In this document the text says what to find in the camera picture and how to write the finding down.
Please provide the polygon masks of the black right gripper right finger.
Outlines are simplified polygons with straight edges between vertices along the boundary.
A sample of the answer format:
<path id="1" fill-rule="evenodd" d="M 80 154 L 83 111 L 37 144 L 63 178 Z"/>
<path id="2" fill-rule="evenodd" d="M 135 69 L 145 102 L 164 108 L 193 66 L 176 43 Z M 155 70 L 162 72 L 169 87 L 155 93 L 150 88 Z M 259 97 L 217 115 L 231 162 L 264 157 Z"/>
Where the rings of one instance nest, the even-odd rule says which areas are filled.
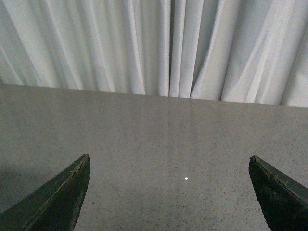
<path id="1" fill-rule="evenodd" d="M 307 187 L 257 156 L 250 158 L 248 171 L 268 227 L 272 231 L 306 231 Z"/>

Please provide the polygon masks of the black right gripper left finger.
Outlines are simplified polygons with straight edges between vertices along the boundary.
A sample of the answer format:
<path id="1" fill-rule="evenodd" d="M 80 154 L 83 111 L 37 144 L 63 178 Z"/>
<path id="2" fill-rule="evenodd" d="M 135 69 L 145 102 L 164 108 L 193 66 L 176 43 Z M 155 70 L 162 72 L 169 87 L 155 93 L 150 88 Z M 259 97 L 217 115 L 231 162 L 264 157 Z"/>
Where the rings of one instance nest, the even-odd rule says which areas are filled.
<path id="1" fill-rule="evenodd" d="M 58 175 L 0 215 L 2 231 L 72 231 L 90 179 L 90 157 L 82 155 Z"/>

